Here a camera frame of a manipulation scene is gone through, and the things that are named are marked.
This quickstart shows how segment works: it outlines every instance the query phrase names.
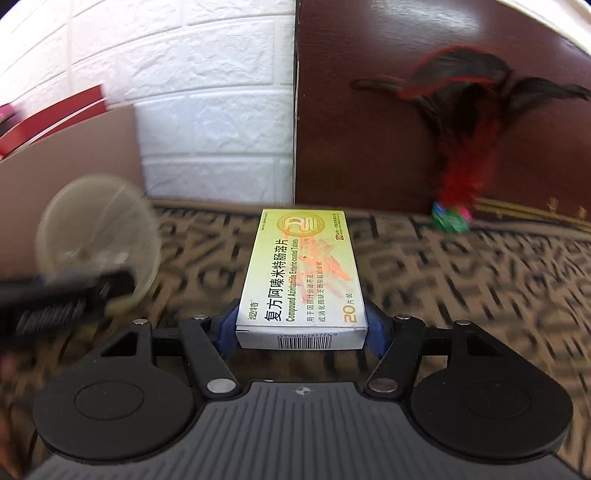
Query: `metal pin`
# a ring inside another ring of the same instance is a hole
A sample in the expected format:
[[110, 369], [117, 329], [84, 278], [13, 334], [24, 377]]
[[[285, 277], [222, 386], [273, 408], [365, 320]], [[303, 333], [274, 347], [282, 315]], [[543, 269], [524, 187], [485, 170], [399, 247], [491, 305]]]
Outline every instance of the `metal pin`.
[[228, 393], [236, 388], [236, 382], [229, 378], [214, 378], [207, 382], [207, 389], [211, 393]]
[[398, 382], [391, 378], [374, 378], [369, 382], [368, 387], [378, 393], [392, 393], [398, 389]]
[[550, 202], [547, 203], [547, 205], [549, 211], [556, 213], [556, 210], [558, 210], [558, 199], [555, 197], [550, 197]]
[[103, 285], [103, 288], [100, 290], [100, 297], [102, 299], [106, 299], [109, 296], [110, 290], [111, 290], [111, 284], [105, 283], [105, 285]]

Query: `patterned carpet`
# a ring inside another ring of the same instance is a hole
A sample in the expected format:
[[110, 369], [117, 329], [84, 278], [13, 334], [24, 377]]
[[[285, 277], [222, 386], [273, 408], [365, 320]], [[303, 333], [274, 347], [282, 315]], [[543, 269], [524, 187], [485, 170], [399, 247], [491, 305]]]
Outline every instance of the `patterned carpet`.
[[[171, 326], [189, 314], [221, 312], [241, 294], [260, 209], [155, 200], [163, 237], [160, 273], [136, 311], [85, 326], [28, 354], [18, 378], [0, 390], [26, 469], [47, 455], [31, 421], [34, 393], [65, 366], [131, 319]], [[348, 212], [366, 295], [389, 314], [429, 325], [468, 318], [560, 382], [574, 422], [560, 456], [591, 475], [591, 234], [538, 222], [476, 222], [466, 235], [435, 231], [427, 217]], [[421, 375], [440, 368], [425, 359]], [[236, 351], [242, 380], [353, 380], [369, 375], [368, 351]], [[178, 370], [178, 359], [160, 359]]]

